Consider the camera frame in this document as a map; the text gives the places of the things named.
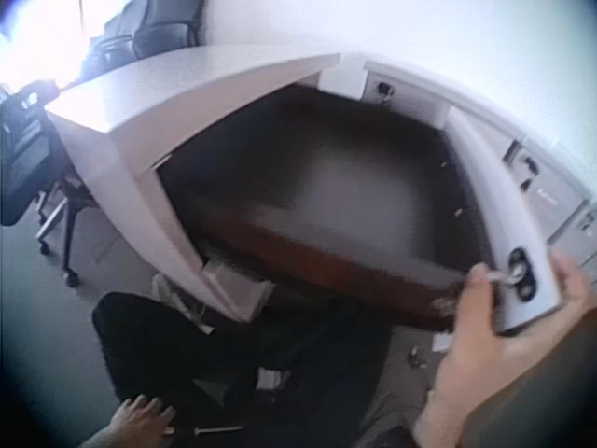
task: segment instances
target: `gray carpet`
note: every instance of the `gray carpet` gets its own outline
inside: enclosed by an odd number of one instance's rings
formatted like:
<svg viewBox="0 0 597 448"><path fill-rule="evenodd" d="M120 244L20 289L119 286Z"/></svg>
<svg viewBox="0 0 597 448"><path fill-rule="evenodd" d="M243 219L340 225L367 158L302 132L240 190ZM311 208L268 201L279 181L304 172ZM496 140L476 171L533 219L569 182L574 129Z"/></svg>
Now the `gray carpet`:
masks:
<svg viewBox="0 0 597 448"><path fill-rule="evenodd" d="M74 446L118 405L91 311L111 290L148 294L154 270L101 211L87 209L77 218L72 252L81 286L69 289L60 268L62 225L47 239L48 257L38 252L38 229L33 207L16 226L1 229L3 369L42 429L58 446Z"/></svg>

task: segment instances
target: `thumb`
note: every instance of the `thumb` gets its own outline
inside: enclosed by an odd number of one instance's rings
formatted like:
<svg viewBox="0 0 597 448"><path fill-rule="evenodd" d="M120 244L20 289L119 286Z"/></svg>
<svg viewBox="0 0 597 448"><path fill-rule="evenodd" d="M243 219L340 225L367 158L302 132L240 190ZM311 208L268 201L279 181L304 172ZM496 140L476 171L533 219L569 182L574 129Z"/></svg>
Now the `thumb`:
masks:
<svg viewBox="0 0 597 448"><path fill-rule="evenodd" d="M456 310L456 339L467 335L493 335L493 287L487 273L487 266L481 263L474 266L466 277L465 289L460 295Z"/></svg>

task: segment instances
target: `desk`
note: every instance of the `desk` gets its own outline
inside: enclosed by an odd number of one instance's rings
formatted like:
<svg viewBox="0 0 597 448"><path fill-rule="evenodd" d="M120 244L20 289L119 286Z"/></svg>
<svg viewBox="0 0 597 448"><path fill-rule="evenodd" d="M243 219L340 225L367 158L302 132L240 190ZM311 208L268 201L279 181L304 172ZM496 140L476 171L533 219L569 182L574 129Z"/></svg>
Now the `desk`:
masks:
<svg viewBox="0 0 597 448"><path fill-rule="evenodd" d="M536 297L524 303L502 290L496 325L514 327L557 306L547 249L517 186L450 104L437 121L445 129L431 129L348 100L328 98L311 110L309 92L290 89L296 110L259 143L257 128L272 123L268 95L297 81L316 87L338 62L312 49L181 49L77 86L47 111L132 247L232 319L250 320L262 295L218 287L204 269L203 240L273 281L375 301L428 328L449 325L441 303L471 264L486 259L505 271L508 254L523 246ZM338 119L346 110L354 113ZM220 126L247 111L252 118L238 128ZM205 137L220 143L210 147ZM487 242L485 251L465 244L477 241Z"/></svg>

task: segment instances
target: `open drawer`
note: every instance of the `open drawer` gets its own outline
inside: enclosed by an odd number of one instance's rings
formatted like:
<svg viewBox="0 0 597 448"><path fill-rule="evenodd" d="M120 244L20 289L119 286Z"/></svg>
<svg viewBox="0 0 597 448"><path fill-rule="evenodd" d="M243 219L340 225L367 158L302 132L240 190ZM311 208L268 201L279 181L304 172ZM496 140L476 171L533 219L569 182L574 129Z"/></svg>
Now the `open drawer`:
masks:
<svg viewBox="0 0 597 448"><path fill-rule="evenodd" d="M188 140L159 176L204 257L446 329L466 271L502 261L467 174L485 167L467 157L457 127L444 133L293 86ZM498 176L512 183L503 170Z"/></svg>

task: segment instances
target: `dark clothing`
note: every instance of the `dark clothing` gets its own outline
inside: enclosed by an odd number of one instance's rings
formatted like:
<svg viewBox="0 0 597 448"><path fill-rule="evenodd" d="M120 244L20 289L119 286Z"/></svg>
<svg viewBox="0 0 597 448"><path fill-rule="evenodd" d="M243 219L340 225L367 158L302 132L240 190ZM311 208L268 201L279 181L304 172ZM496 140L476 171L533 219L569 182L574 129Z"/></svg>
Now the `dark clothing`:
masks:
<svg viewBox="0 0 597 448"><path fill-rule="evenodd" d="M93 323L120 399L161 397L177 410L178 434L244 425L238 433L200 436L201 447L350 447L391 331L374 312L344 303L323 315L266 311L249 326L206 335L175 310L129 294L104 297ZM290 375L281 390L263 394L255 390L258 367ZM223 398L202 382L220 384ZM389 444L406 437L396 434L370 446L414 446Z"/></svg>

